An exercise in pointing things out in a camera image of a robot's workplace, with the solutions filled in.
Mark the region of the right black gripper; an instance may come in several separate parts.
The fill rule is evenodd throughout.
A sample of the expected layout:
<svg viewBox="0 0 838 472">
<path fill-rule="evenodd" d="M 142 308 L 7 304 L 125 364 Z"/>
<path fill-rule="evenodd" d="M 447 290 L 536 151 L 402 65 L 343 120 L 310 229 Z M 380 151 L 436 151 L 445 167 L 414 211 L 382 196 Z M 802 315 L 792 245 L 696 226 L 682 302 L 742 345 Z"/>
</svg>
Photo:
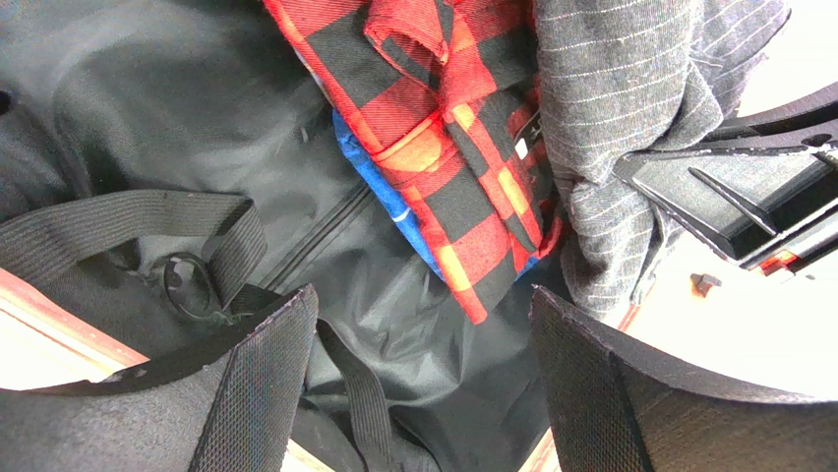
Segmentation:
<svg viewBox="0 0 838 472">
<path fill-rule="evenodd" d="M 723 260 L 797 272 L 837 250 L 837 86 L 682 150 L 627 154 L 613 173 Z"/>
</svg>

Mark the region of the red black plaid shirt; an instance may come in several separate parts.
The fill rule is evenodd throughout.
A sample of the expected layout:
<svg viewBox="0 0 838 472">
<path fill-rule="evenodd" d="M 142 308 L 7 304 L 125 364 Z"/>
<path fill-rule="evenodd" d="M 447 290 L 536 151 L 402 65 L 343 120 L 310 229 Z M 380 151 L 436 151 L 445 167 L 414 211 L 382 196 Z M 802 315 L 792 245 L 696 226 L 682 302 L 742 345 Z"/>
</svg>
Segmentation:
<svg viewBox="0 0 838 472">
<path fill-rule="evenodd" d="M 475 323 L 556 246 L 528 1 L 269 1 Z"/>
</svg>

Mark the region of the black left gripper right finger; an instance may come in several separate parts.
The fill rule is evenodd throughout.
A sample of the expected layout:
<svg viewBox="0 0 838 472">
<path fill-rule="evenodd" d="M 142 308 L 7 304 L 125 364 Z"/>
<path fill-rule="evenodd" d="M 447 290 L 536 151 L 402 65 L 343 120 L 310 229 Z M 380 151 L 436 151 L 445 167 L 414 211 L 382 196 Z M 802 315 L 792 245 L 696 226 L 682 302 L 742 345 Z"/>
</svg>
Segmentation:
<svg viewBox="0 0 838 472">
<path fill-rule="evenodd" d="M 530 321 L 565 471 L 833 471 L 837 405 L 712 372 L 544 287 Z"/>
</svg>

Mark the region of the dark pinstripe shirt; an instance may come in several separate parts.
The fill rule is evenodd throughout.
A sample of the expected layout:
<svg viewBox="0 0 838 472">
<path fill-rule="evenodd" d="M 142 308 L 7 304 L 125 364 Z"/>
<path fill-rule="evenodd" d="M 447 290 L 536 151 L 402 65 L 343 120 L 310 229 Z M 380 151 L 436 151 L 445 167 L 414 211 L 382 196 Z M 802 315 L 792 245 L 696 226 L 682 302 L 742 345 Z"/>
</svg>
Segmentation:
<svg viewBox="0 0 838 472">
<path fill-rule="evenodd" d="M 613 174 L 625 154 L 680 150 L 734 115 L 785 1 L 538 1 L 541 127 L 572 236 L 576 307 L 615 322 L 648 293 L 680 226 Z"/>
</svg>

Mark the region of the pink suitcase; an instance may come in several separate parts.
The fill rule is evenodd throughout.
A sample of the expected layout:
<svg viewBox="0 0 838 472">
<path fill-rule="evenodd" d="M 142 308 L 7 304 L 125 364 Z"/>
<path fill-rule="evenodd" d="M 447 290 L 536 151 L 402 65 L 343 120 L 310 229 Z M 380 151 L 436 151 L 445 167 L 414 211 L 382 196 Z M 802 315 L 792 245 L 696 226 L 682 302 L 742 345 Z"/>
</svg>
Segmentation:
<svg viewBox="0 0 838 472">
<path fill-rule="evenodd" d="M 137 279 L 132 293 L 97 298 L 95 304 L 106 316 L 129 309 L 141 314 L 179 311 L 186 282 L 176 268 L 186 264 L 193 268 L 193 281 L 206 286 L 200 314 L 217 322 L 214 335 L 299 289 L 278 294 L 248 283 L 266 250 L 264 230 L 250 199 L 131 190 L 43 207 L 3 222 L 5 315 L 67 355 L 90 362 L 99 357 L 113 360 L 114 368 L 105 381 L 161 357 L 145 360 L 41 293 L 45 285 L 70 281 L 76 290 L 90 295 L 88 269 L 98 268 L 111 250 L 148 236 L 214 238 L 217 246 L 206 260 L 190 253 L 170 255 L 161 261 L 164 273 L 157 282 Z M 319 311 L 281 468 L 287 457 L 298 460 L 307 471 L 435 471 L 439 467 L 430 451 L 397 433 L 379 378 Z"/>
</svg>

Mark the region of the blue plaid shirt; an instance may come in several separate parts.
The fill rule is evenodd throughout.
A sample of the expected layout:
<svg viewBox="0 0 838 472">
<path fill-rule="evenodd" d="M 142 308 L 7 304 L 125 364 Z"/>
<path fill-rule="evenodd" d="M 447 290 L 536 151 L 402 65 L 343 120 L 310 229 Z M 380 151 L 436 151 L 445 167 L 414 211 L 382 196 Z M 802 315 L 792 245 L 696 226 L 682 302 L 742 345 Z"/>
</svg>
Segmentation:
<svg viewBox="0 0 838 472">
<path fill-rule="evenodd" d="M 386 181 L 370 154 L 363 148 L 336 109 L 332 111 L 332 123 L 337 143 L 343 155 L 369 185 L 389 217 L 416 253 L 441 280 L 445 280 L 431 250 L 420 234 L 415 213 L 407 205 L 402 195 Z"/>
</svg>

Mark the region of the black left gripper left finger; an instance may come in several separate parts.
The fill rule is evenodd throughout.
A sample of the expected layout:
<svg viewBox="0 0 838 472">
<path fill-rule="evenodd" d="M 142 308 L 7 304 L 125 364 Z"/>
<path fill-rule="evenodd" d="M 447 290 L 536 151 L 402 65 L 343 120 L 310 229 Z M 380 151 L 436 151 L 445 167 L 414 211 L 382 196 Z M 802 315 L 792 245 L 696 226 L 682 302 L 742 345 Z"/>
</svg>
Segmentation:
<svg viewBox="0 0 838 472">
<path fill-rule="evenodd" d="M 318 304 L 306 285 L 106 381 L 3 390 L 2 469 L 279 470 Z"/>
</svg>

